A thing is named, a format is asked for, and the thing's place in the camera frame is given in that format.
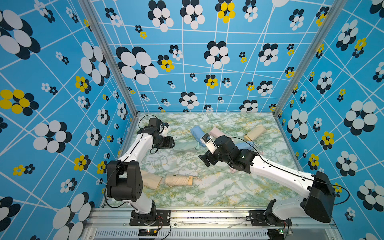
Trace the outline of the aluminium corner post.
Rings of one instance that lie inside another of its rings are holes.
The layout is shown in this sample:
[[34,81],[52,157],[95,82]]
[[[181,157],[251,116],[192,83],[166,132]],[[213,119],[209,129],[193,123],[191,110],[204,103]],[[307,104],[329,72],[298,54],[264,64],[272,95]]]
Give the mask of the aluminium corner post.
[[124,97],[124,99],[127,102],[127,105],[130,109],[131,114],[133,115],[133,119],[135,119],[138,115],[137,108],[134,104],[134,101],[132,100],[130,93],[128,92],[128,87],[123,79],[123,76],[118,68],[118,64],[116,63],[112,50],[108,45],[107,39],[104,35],[104,32],[102,30],[102,26],[99,23],[97,19],[97,14],[93,10],[92,3],[90,1],[86,0],[79,0],[79,4],[87,18],[87,20],[90,22],[91,27],[93,29],[93,33],[95,35],[95,38],[99,44],[99,47],[102,49],[102,53],[106,58],[106,61],[109,65],[109,68],[112,72],[112,74],[115,77],[115,80],[117,82],[117,85],[119,89],[121,90],[121,93]]
[[273,113],[276,120],[278,119],[279,113],[281,112],[285,104],[288,102],[289,97],[292,93],[292,90],[300,81],[301,77],[303,76],[309,64],[311,63],[312,59],[314,58],[318,47],[323,43],[325,37],[328,35],[329,31],[333,27],[335,21],[339,17],[341,11],[343,10],[347,2],[348,2],[347,0],[340,0],[340,1],[337,0],[333,2],[333,5],[330,8],[327,19],[324,21],[324,23],[316,33],[309,48],[307,49],[306,53],[304,54],[302,60],[298,65],[298,68],[296,70],[296,73],[294,74],[294,77],[292,78],[292,80],[290,80],[283,95],[281,96],[279,102],[277,103],[277,107]]

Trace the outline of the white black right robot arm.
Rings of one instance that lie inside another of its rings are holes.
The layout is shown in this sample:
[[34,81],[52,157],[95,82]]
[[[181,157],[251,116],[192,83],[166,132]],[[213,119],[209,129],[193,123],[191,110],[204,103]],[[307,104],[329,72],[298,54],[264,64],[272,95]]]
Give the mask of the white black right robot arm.
[[316,172],[313,175],[290,169],[265,159],[257,150],[239,149],[225,135],[213,140],[209,134],[205,134],[201,140],[208,151],[199,158],[207,167],[222,162],[236,171],[277,182],[298,194],[286,200],[271,200],[267,209],[256,217],[258,221],[270,226],[288,224],[288,220],[295,217],[310,217],[321,223],[331,222],[337,195],[326,174]]

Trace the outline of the beige umbrella sleeve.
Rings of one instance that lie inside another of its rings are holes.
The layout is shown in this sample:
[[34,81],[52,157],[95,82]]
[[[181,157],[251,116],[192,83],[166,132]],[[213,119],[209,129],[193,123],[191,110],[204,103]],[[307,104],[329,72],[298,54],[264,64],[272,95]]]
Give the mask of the beige umbrella sleeve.
[[143,184],[145,187],[156,190],[160,185],[165,183],[165,179],[161,176],[141,170]]

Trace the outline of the blue sleeved umbrella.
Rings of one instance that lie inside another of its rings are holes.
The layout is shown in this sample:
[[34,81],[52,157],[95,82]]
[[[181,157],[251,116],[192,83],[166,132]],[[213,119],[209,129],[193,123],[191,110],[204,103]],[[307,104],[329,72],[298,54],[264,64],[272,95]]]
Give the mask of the blue sleeved umbrella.
[[259,144],[256,144],[253,142],[242,142],[242,143],[236,144],[236,146],[238,147],[239,150],[240,149],[247,149],[247,150],[251,150],[251,151],[253,151],[254,149],[259,150],[261,148],[261,146]]
[[204,141],[202,141],[202,137],[206,134],[203,132],[200,126],[195,126],[191,129],[191,133],[194,136],[194,138],[197,140],[197,142],[202,146],[206,147],[206,144]]

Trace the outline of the beige sleeved umbrella far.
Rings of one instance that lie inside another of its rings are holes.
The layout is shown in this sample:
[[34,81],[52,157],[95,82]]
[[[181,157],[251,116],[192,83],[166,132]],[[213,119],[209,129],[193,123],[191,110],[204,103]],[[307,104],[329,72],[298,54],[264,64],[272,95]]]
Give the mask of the beige sleeved umbrella far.
[[245,134],[244,138],[246,141],[254,141],[259,138],[262,134],[266,132],[266,128],[263,125],[257,125],[252,130],[250,130],[247,134]]

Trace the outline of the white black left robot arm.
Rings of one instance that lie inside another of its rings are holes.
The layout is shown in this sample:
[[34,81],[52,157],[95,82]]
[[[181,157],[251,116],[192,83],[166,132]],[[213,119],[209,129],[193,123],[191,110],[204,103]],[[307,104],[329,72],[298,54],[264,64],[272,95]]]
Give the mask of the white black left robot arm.
[[135,218],[148,224],[157,220],[157,208],[155,202],[143,194],[140,162],[151,150],[175,147],[168,131],[168,123],[152,116],[148,125],[138,130],[135,141],[126,153],[107,165],[105,198],[129,203],[134,209]]

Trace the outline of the aluminium corner post left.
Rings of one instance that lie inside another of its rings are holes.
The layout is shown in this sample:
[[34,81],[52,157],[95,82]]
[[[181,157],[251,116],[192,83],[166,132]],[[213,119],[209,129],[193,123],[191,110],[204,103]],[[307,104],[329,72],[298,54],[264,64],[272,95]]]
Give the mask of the aluminium corner post left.
[[134,104],[134,101],[132,100],[130,93],[128,92],[128,87],[123,79],[123,76],[118,68],[118,64],[116,63],[112,50],[108,45],[107,39],[104,35],[104,32],[102,30],[102,26],[99,23],[97,19],[97,14],[93,10],[92,3],[90,1],[86,0],[79,0],[79,4],[87,18],[87,20],[90,22],[91,27],[93,29],[93,33],[95,35],[95,38],[99,44],[99,47],[102,49],[102,53],[106,58],[106,61],[109,65],[109,68],[112,72],[112,74],[115,77],[115,80],[117,82],[117,85],[119,89],[121,90],[121,93],[124,97],[124,99],[127,102],[127,105],[130,109],[131,114],[133,115],[133,119],[135,119],[138,115],[137,108]]

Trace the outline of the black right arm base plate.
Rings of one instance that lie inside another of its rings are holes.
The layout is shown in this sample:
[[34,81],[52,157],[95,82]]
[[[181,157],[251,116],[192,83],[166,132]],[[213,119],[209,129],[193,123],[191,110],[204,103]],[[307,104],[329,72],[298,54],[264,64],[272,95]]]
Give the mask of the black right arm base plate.
[[265,214],[263,210],[250,210],[246,221],[251,222],[253,227],[291,227],[290,219],[280,220],[272,213]]

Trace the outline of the pink sleeved umbrella far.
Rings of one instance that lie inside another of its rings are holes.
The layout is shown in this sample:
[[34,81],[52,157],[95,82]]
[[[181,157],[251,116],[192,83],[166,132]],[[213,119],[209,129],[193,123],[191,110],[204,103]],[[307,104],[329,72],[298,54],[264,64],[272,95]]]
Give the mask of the pink sleeved umbrella far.
[[221,136],[224,136],[225,134],[219,130],[218,128],[216,127],[213,127],[210,131],[209,131],[209,135],[215,139],[221,137]]

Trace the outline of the aluminium front rail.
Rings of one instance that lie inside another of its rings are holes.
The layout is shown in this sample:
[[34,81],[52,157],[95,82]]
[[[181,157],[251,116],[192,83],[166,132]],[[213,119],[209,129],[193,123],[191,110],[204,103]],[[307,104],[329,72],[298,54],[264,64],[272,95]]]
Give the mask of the aluminium front rail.
[[334,222],[323,224],[309,217],[291,219],[291,226],[253,226],[249,208],[170,208],[169,225],[130,226],[131,209],[95,209],[83,240],[340,240]]

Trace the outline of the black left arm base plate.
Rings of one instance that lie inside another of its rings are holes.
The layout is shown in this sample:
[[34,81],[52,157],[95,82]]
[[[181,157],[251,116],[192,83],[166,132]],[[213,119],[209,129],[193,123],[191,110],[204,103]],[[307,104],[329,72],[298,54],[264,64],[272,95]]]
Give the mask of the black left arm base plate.
[[169,226],[171,220],[170,210],[156,210],[149,214],[138,214],[131,212],[130,226],[150,227],[150,226]]

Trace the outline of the aluminium corner post right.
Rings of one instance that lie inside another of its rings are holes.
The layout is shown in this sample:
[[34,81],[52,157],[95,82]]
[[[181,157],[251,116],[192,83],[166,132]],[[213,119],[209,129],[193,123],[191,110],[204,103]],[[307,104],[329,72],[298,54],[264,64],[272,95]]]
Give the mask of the aluminium corner post right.
[[330,8],[327,19],[324,21],[324,23],[316,33],[309,48],[307,49],[306,53],[304,54],[302,60],[298,65],[298,68],[296,70],[296,73],[294,74],[294,77],[292,78],[292,80],[290,80],[283,95],[281,96],[279,102],[277,103],[277,107],[273,113],[276,120],[278,119],[279,113],[281,112],[285,104],[288,102],[289,97],[292,93],[292,90],[300,81],[301,77],[303,76],[309,64],[311,63],[312,59],[314,58],[318,47],[323,43],[325,37],[328,35],[329,31],[333,27],[335,21],[339,17],[341,11],[343,10],[347,2],[348,2],[347,0],[340,0],[340,1],[337,0],[333,2],[333,5]]

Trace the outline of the mint green umbrella sleeve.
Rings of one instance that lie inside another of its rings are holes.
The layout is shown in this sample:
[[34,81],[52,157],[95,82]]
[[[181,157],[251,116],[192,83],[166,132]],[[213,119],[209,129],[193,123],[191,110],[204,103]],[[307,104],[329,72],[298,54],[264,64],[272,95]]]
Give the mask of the mint green umbrella sleeve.
[[200,149],[200,143],[197,141],[190,141],[190,142],[178,142],[173,147],[174,151],[178,152],[192,152],[192,151],[198,151]]

